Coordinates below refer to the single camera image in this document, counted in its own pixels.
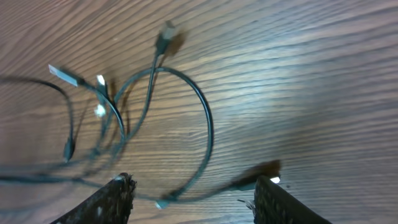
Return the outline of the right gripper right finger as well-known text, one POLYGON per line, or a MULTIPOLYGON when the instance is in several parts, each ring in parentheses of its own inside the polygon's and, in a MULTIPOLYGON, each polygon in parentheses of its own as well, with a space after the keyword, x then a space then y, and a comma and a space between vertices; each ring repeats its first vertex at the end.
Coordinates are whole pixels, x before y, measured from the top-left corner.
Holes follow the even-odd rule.
POLYGON ((255 185, 254 223, 331 224, 265 176, 255 185))

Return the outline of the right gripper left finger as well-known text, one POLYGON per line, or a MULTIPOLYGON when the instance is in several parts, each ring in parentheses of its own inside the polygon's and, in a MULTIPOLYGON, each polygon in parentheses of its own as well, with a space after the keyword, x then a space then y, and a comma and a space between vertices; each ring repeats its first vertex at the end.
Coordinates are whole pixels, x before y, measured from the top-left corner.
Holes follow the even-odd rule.
POLYGON ((52 224, 127 224, 133 209, 136 181, 120 173, 52 224))

